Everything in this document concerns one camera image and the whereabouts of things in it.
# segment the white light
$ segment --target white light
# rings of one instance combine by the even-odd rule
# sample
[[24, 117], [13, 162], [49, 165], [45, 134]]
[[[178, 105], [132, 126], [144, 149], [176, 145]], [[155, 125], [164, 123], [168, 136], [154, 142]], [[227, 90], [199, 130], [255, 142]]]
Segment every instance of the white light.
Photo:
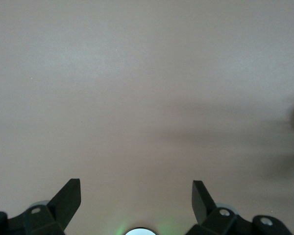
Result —
[[136, 228], [127, 232], [125, 235], [156, 235], [153, 231], [145, 228]]

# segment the gray floor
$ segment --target gray floor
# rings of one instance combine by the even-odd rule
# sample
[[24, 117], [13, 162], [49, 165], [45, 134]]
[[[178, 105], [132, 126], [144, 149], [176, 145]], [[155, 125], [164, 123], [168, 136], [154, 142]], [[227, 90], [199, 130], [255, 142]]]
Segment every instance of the gray floor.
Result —
[[294, 0], [0, 0], [0, 211], [80, 178], [67, 235], [196, 222], [192, 180], [294, 233]]

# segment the metal screw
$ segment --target metal screw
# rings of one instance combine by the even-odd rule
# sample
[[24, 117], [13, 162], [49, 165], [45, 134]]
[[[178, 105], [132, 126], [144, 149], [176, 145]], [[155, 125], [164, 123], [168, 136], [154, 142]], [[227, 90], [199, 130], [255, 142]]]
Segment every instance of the metal screw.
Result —
[[31, 213], [32, 213], [32, 214], [36, 214], [36, 213], [38, 213], [38, 212], [40, 212], [40, 208], [39, 208], [39, 207], [37, 207], [37, 208], [31, 210]]
[[272, 226], [272, 225], [273, 225], [273, 222], [272, 222], [270, 219], [266, 218], [266, 217], [262, 217], [262, 218], [260, 219], [260, 221], [261, 221], [264, 225], [268, 225], [268, 226]]
[[223, 216], [229, 216], [230, 215], [230, 212], [227, 211], [226, 209], [221, 209], [220, 210], [220, 214], [223, 215]]

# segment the white surface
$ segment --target white surface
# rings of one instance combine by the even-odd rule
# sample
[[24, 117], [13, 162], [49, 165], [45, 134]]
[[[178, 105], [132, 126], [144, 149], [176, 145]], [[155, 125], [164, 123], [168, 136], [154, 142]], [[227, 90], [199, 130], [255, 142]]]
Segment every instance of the white surface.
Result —
[[294, 0], [0, 0], [0, 211], [80, 178], [68, 235], [196, 222], [192, 180], [294, 233]]
[[136, 228], [126, 233], [126, 235], [155, 235], [154, 232], [149, 229]]

